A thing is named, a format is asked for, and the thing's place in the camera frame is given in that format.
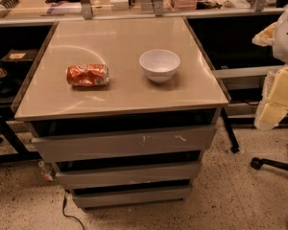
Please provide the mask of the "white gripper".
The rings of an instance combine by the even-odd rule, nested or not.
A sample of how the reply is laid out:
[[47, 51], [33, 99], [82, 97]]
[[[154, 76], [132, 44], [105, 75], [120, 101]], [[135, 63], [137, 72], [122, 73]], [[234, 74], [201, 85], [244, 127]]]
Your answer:
[[[288, 63], [288, 8], [279, 17], [277, 23], [256, 34], [252, 43], [272, 46], [275, 58]], [[262, 90], [262, 100], [255, 113], [254, 126], [260, 130], [277, 127], [288, 114], [288, 64], [277, 71], [270, 71]]]

